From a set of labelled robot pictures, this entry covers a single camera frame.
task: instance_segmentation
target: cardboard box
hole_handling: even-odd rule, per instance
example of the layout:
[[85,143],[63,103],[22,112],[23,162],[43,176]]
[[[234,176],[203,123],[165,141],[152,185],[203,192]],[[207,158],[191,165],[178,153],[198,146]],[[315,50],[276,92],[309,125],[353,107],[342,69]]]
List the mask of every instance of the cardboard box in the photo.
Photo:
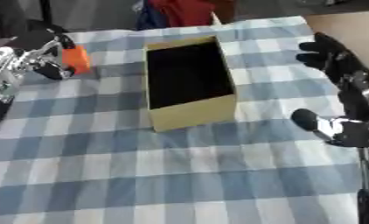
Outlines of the cardboard box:
[[149,44],[145,52],[155,131],[233,119],[236,91],[216,37]]

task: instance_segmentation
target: floor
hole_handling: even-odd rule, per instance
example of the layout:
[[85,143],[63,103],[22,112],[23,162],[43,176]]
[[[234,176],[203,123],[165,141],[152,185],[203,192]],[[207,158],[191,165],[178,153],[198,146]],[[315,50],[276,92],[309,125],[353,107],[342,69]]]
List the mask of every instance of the floor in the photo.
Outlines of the floor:
[[[38,0],[18,0],[29,18],[40,18]],[[52,0],[54,23],[68,30],[133,29],[139,0]],[[351,0],[338,6],[303,7],[298,0],[236,0],[235,20],[293,15],[369,11],[369,0]]]
[[[303,6],[299,4],[299,1],[300,0],[237,0],[235,20],[369,11],[369,0],[350,0],[349,2],[333,6]],[[322,0],[302,1],[322,2]]]

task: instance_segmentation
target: blue checkered tablecloth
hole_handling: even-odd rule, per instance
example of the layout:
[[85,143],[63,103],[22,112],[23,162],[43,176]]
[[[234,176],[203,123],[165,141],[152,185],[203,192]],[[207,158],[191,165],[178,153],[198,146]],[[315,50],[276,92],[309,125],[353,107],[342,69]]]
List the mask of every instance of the blue checkered tablecloth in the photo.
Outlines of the blue checkered tablecloth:
[[[145,43],[217,35],[237,85],[235,120],[155,133]],[[355,224],[354,149],[290,120],[341,115],[337,90],[295,60],[302,17],[72,34],[92,74],[30,74],[0,127],[0,224]]]

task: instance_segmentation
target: red cloth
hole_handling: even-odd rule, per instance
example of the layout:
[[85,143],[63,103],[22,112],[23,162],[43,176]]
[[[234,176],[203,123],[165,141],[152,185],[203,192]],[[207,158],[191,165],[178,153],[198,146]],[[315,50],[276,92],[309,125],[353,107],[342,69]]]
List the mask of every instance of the red cloth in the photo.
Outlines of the red cloth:
[[171,27],[210,25],[214,5],[201,0],[150,0]]

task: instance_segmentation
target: plaid tablecloth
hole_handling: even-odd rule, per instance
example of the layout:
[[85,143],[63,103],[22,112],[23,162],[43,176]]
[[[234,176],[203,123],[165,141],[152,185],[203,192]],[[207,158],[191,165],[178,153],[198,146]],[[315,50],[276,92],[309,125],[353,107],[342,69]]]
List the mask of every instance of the plaid tablecloth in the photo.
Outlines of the plaid tablecloth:
[[[155,133],[145,43],[217,35],[237,85],[235,120]],[[0,127],[0,224],[353,224],[354,149],[290,120],[342,114],[324,75],[295,60],[301,17],[213,27],[74,33],[94,70],[29,75]]]

